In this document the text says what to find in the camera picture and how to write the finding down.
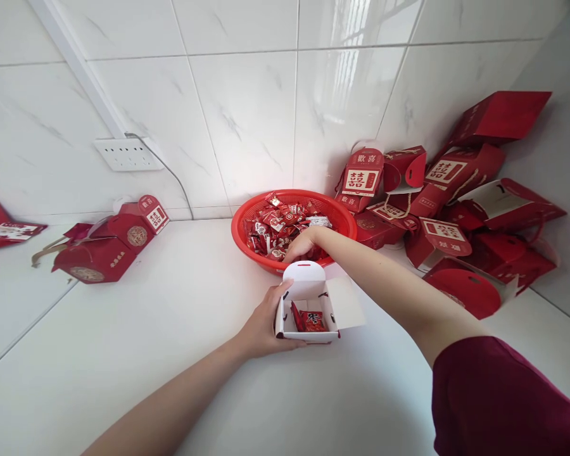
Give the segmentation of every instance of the hand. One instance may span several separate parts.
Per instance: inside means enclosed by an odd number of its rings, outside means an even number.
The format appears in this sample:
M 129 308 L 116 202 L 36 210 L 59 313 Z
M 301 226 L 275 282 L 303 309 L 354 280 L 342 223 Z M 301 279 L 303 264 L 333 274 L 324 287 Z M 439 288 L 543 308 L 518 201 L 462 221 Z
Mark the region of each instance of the hand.
M 283 263 L 293 263 L 295 261 L 306 260 L 307 253 L 313 250 L 316 246 L 316 231 L 321 228 L 322 227 L 318 226 L 308 227 L 298 237 L 296 237 L 289 246 L 287 255 L 283 258 Z
M 260 358 L 273 353 L 288 352 L 306 346 L 304 341 L 277 339 L 274 335 L 274 316 L 281 296 L 293 284 L 293 280 L 272 286 L 264 300 L 255 308 L 247 323 L 233 337 L 232 342 L 245 358 Z

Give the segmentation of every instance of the wall socket plate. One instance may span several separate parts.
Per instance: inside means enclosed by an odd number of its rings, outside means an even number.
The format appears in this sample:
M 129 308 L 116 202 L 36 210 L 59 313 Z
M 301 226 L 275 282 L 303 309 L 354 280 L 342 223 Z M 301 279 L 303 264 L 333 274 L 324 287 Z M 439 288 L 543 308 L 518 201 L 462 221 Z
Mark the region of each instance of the wall socket plate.
M 165 156 L 150 138 L 144 141 L 161 160 Z M 93 145 L 113 171 L 156 171 L 164 169 L 163 164 L 137 138 L 96 139 Z

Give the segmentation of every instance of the person's left hand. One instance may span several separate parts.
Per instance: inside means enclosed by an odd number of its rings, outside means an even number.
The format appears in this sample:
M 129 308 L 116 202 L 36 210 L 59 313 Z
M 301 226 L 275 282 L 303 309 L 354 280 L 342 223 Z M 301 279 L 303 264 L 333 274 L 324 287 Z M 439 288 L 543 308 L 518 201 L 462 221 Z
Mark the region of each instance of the person's left hand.
M 272 286 L 264 300 L 255 308 L 247 323 L 233 337 L 232 342 L 246 358 L 260 358 L 273 353 L 288 352 L 306 346 L 304 341 L 277 339 L 274 335 L 274 315 L 281 296 L 293 284 L 293 280 Z

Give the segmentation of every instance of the white countertop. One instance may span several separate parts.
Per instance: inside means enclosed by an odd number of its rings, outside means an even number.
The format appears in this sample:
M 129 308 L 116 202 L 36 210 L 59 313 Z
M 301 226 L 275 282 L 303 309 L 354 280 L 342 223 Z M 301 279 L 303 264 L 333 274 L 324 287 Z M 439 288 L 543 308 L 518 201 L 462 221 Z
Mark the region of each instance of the white countertop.
M 238 251 L 230 220 L 170 223 L 120 282 L 76 285 L 0 361 L 0 456 L 80 454 L 234 335 L 278 282 Z M 359 296 L 367 326 L 246 364 L 180 454 L 434 454 L 431 371 Z M 570 319 L 527 291 L 487 323 L 570 396 Z
M 0 357 L 77 282 L 62 271 L 51 274 L 54 255 L 32 268 L 32 255 L 69 228 L 48 227 L 24 243 L 0 248 Z

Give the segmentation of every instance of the red plastic basket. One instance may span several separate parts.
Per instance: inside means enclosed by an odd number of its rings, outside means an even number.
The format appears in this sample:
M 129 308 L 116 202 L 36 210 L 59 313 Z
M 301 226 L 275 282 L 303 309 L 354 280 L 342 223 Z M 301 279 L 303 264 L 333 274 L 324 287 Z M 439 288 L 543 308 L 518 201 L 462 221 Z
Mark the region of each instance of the red plastic basket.
M 258 255 L 247 247 L 247 235 L 244 227 L 245 220 L 252 219 L 259 209 L 267 205 L 264 198 L 269 193 L 270 192 L 266 192 L 255 196 L 247 201 L 243 206 L 239 207 L 239 210 L 234 214 L 234 218 L 232 219 L 232 237 L 234 238 L 234 242 L 237 247 L 241 249 L 245 255 L 250 257 L 268 272 L 281 276 L 285 269 L 283 263 L 269 260 L 264 256 Z M 340 234 L 351 239 L 357 238 L 357 224 L 355 223 L 355 219 L 350 215 L 350 212 L 341 206 L 335 199 L 308 190 L 287 189 L 276 190 L 275 193 L 285 204 L 301 203 L 306 206 L 309 202 L 313 203 L 318 211 L 329 217 L 329 221 L 333 225 L 333 229 L 335 231 L 338 231 Z M 325 267 L 333 262 L 334 260 L 329 256 L 319 260 L 317 263 Z

